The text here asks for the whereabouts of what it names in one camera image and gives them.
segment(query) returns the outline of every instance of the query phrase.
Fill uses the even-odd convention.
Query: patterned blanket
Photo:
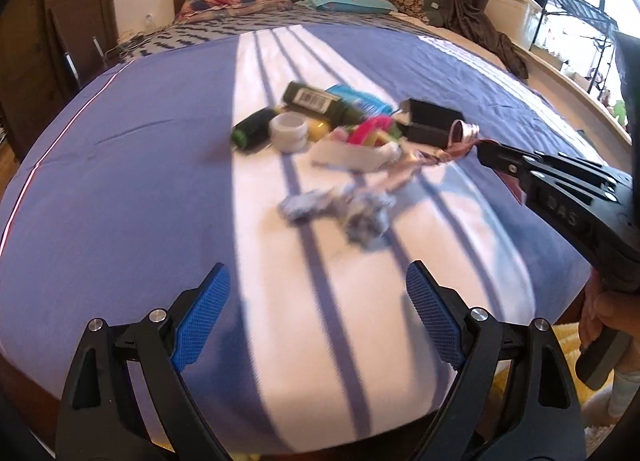
[[[240,17],[194,22],[192,24],[173,24],[157,31],[139,46],[128,50],[122,55],[122,59],[124,62],[130,62],[142,56],[202,44],[227,36],[297,24],[371,26],[433,36],[430,31],[408,22],[403,22],[390,15],[313,11],[304,6],[294,5],[293,9],[289,11],[265,11]]]

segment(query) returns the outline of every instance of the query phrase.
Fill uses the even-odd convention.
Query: blue bedsheet
[[[484,137],[599,159],[525,86],[435,38],[309,24],[144,57],[85,88],[2,199],[2,354],[60,396],[89,319],[138,321],[221,261],[232,294],[186,383],[227,449],[309,451],[444,399],[451,372],[404,295],[410,261],[500,318],[564,311],[588,264],[475,154],[426,170],[372,250],[329,219],[287,226],[275,210],[286,194],[353,180],[305,154],[231,152],[231,126],[293,79],[425,99],[464,112]]]

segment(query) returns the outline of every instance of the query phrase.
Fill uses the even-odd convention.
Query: bottle label
[[[324,114],[329,109],[331,102],[336,97],[325,92],[312,91],[311,89],[300,89],[293,99],[293,103],[300,107],[306,107],[309,110]]]

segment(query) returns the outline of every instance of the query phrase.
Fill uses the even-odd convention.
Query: wooden cabinet
[[[0,105],[7,139],[20,160],[65,104],[43,0],[9,0],[0,15]]]
[[[0,14],[0,118],[22,160],[38,136],[76,94],[51,8],[70,0],[9,0]],[[83,24],[104,50],[115,46],[113,0],[82,0]]]

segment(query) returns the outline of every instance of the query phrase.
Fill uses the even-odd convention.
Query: wooden floor
[[[6,189],[9,181],[17,172],[18,167],[20,167],[20,163],[15,158],[14,151],[4,140],[0,143],[0,198],[4,194],[4,189]]]

